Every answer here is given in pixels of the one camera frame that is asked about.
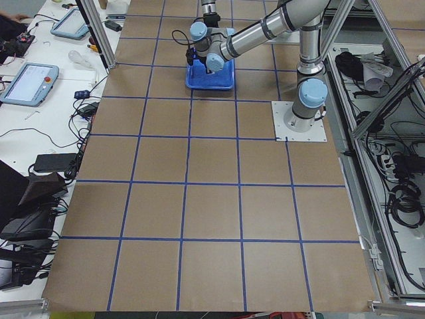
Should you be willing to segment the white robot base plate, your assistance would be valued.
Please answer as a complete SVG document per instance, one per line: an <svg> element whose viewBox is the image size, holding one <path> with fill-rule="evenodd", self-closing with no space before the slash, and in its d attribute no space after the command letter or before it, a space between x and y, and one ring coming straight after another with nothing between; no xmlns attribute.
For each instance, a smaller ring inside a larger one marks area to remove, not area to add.
<svg viewBox="0 0 425 319"><path fill-rule="evenodd" d="M278 142L327 142L320 111L312 119L298 118L292 101L271 101L275 137Z"/></svg>

